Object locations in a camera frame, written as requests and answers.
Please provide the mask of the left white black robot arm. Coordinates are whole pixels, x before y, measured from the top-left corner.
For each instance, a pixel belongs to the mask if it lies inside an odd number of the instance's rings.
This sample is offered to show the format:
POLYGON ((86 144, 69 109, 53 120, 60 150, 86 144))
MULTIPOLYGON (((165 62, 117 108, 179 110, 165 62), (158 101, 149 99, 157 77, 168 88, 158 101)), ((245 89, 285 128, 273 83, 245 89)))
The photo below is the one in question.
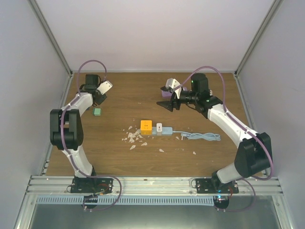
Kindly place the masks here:
POLYGON ((100 105, 112 88, 109 81, 97 74, 87 74, 85 83, 79 87, 75 97, 64 107, 50 112, 50 142, 62 151, 71 163, 74 175, 84 178, 81 186, 92 193, 98 188, 98 180, 93 165, 88 161, 83 149, 84 133, 81 116, 90 107, 100 105))

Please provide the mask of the purple power strip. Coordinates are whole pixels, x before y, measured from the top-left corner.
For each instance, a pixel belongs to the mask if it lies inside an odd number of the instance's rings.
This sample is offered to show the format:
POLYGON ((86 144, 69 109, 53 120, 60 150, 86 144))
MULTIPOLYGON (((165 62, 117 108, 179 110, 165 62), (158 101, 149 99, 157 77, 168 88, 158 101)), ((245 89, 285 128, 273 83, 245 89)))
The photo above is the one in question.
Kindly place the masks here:
POLYGON ((161 87, 161 93, 163 98, 171 98, 172 96, 171 91, 166 87, 161 87))

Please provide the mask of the green plug adapter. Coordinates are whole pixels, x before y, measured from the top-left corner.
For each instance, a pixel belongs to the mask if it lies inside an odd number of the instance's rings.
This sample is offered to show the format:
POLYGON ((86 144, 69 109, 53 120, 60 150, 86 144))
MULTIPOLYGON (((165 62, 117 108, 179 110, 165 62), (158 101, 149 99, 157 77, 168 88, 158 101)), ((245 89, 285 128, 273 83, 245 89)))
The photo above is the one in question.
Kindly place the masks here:
POLYGON ((94 108, 92 113, 94 116, 101 116, 102 110, 100 108, 94 108))

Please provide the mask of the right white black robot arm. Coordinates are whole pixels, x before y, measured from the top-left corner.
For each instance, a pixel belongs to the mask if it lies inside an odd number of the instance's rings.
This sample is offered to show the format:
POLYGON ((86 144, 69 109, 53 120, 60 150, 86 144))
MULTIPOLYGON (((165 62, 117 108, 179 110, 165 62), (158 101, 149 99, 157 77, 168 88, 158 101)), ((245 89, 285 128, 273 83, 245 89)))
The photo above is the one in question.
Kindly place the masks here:
POLYGON ((157 102, 159 106, 172 112, 179 110, 182 104, 193 104, 198 113, 221 128, 236 145, 234 162, 212 174, 211 188, 214 192, 222 193, 233 181, 254 177, 265 169, 274 169, 270 136, 256 132, 237 119, 226 108, 224 100, 212 94, 205 74, 191 76, 189 91, 184 90, 174 78, 168 79, 161 90, 169 92, 171 98, 157 102))

